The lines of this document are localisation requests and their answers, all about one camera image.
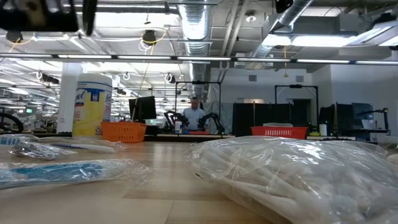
white pillar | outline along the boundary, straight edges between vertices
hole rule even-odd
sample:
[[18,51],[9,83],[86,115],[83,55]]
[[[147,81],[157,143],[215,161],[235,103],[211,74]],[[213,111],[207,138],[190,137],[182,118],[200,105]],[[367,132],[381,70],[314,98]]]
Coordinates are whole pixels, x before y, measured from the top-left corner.
[[64,62],[62,64],[60,106],[57,124],[58,133],[72,132],[77,79],[82,72],[83,68],[80,63]]

orange basket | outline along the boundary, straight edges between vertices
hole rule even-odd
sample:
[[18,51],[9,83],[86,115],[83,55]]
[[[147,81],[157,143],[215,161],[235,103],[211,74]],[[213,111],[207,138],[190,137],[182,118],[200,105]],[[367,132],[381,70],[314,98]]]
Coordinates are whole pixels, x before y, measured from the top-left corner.
[[305,139],[307,127],[251,127],[251,132],[254,136]]
[[142,142],[147,126],[131,122],[101,122],[102,137],[111,142]]

wooden table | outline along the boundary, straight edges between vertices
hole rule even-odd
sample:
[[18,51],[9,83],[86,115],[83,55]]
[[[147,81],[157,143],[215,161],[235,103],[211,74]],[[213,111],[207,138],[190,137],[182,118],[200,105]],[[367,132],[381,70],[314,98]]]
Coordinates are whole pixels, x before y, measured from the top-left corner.
[[[269,223],[191,174],[180,156],[189,145],[142,142],[117,154],[79,153],[69,160],[131,158],[154,168],[157,175],[138,186],[107,181],[1,190],[0,223]],[[0,161],[9,161],[9,156],[3,151]]]

ceiling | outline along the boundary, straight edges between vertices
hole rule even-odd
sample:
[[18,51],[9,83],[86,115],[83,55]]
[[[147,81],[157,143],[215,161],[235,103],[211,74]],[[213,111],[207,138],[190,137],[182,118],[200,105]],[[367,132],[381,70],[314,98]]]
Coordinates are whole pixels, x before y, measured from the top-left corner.
[[[99,1],[99,3],[113,4],[134,4],[137,1]],[[315,0],[311,6],[302,14],[303,16],[336,17],[340,14],[357,14],[375,11],[379,8],[393,6],[396,0],[368,0],[364,1],[343,1],[343,0]],[[219,56],[226,35],[226,25],[230,19],[232,0],[222,0],[217,6],[213,6],[210,17],[210,55]],[[262,42],[262,27],[267,15],[274,13],[272,1],[252,0],[248,4],[248,10],[254,10],[256,20],[247,22],[243,20],[238,33],[238,41],[233,46],[232,53],[252,52]],[[185,55],[185,46],[180,41],[183,39],[181,21],[175,14],[132,14],[132,13],[97,13],[96,28],[91,37],[85,37],[82,33],[31,33],[23,32],[24,40],[22,45],[14,45],[6,40],[6,31],[0,30],[0,52],[28,53],[28,54],[128,54],[128,55]],[[141,35],[145,30],[155,30],[158,41],[153,49],[143,50],[140,46]],[[334,47],[295,47],[290,46],[285,49],[273,49],[273,57],[300,57],[300,58],[336,58],[341,49]],[[345,49],[353,55],[357,49]],[[62,62],[39,62],[33,60],[19,60],[4,58],[0,59],[0,81],[8,80],[15,85],[44,86],[47,83],[37,79],[38,71],[46,73],[54,78],[61,80]],[[291,64],[289,69],[309,69],[312,65]],[[284,68],[284,64],[275,64],[275,69]],[[146,63],[102,63],[86,62],[83,69],[88,73],[102,73],[108,76],[120,76],[119,86],[139,87],[143,74],[146,77],[143,81],[144,86],[152,88],[174,88],[173,84],[165,82],[164,75],[171,73],[178,80],[189,80],[188,64],[146,64]],[[129,78],[123,78],[128,72]],[[59,97],[59,89],[37,89],[48,96]],[[140,95],[155,94],[161,98],[165,95],[172,96],[174,91],[142,91]],[[3,95],[9,95],[8,90],[3,91]],[[187,98],[188,91],[183,91],[181,98]]]

